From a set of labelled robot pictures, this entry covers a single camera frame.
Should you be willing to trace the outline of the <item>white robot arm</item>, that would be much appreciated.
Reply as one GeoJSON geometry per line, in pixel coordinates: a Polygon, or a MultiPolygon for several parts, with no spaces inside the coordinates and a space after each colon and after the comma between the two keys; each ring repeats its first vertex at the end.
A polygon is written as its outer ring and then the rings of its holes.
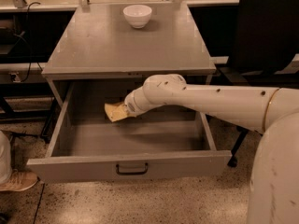
{"type": "Polygon", "coordinates": [[[299,90],[191,85],[176,74],[148,77],[116,104],[111,121],[137,117],[163,105],[180,105],[263,137],[250,179],[247,224],[299,224],[299,90]]]}

